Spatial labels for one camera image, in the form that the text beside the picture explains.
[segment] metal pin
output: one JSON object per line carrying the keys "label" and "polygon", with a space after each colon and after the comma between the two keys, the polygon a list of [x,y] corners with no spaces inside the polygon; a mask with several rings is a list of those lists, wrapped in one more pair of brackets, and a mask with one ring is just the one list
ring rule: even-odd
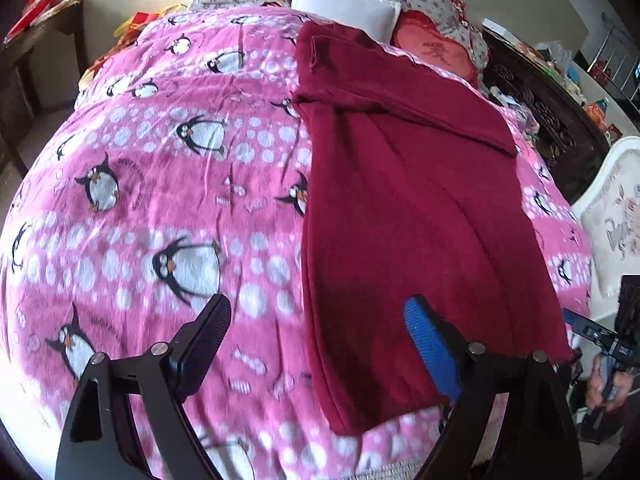
{"label": "metal pin", "polygon": [[469,344],[469,351],[473,355],[482,355],[486,352],[486,347],[482,343],[473,342]]}
{"label": "metal pin", "polygon": [[165,354],[169,349],[169,345],[167,343],[156,343],[151,347],[151,353],[153,355],[162,355]]}
{"label": "metal pin", "polygon": [[106,355],[104,354],[104,352],[96,352],[94,355],[91,356],[91,359],[89,359],[89,362],[92,365],[97,365],[97,364],[100,364],[102,361],[104,361],[105,357]]}
{"label": "metal pin", "polygon": [[546,354],[542,350],[533,352],[533,360],[537,363],[546,363]]}

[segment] wooden furniture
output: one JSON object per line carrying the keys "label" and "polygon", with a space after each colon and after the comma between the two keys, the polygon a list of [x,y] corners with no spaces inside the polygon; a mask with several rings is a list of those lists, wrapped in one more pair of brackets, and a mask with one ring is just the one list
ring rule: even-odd
{"label": "wooden furniture", "polygon": [[[41,112],[51,112],[53,110],[43,110],[38,99],[33,78],[29,69],[29,56],[33,47],[43,41],[46,35],[54,30],[63,34],[74,36],[76,44],[76,60],[78,70],[82,75],[89,67],[89,60],[86,53],[86,43],[84,39],[84,25],[82,21],[82,0],[63,7],[59,12],[47,18],[43,22],[30,27],[20,35],[16,36],[0,50],[0,87],[4,88],[12,72],[17,71],[20,90],[27,103],[32,118]],[[22,177],[27,174],[27,167],[17,150],[15,139],[9,138],[6,134],[6,125],[0,118],[0,137],[4,141],[6,151],[12,163]]]}
{"label": "wooden furniture", "polygon": [[533,62],[490,30],[482,35],[491,50],[484,84],[531,108],[540,123],[536,147],[562,195],[575,202],[598,173],[607,141],[578,103]]}

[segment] pink bedspread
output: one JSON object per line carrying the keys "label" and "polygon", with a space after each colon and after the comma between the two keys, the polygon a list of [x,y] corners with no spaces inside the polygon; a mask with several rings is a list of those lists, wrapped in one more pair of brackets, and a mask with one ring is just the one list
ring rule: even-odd
{"label": "pink bedspread", "polygon": [[[155,22],[34,163],[0,240],[0,342],[49,424],[62,427],[94,349],[140,354],[220,292],[234,320],[186,411],[226,478],[338,478],[433,447],[437,408],[342,438],[310,388],[300,242],[312,146],[289,103],[306,19],[245,7]],[[561,304],[588,312],[587,238],[503,113]]]}

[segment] dark red cloth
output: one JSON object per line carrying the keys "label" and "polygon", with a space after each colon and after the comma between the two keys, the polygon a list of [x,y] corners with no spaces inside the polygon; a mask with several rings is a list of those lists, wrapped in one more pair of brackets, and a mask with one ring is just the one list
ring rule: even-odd
{"label": "dark red cloth", "polygon": [[332,430],[359,434],[441,400],[404,326],[413,294],[491,351],[570,359],[501,115],[352,28],[308,22],[296,57],[294,102],[314,145],[308,353]]}

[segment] folded fabric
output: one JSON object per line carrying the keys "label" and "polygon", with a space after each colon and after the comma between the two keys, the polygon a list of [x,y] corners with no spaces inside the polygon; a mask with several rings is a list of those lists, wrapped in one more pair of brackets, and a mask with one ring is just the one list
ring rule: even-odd
{"label": "folded fabric", "polygon": [[469,341],[570,359],[513,137],[463,84],[308,22],[294,102],[314,144],[302,247],[312,385],[332,430],[437,404],[404,326],[423,294]]}

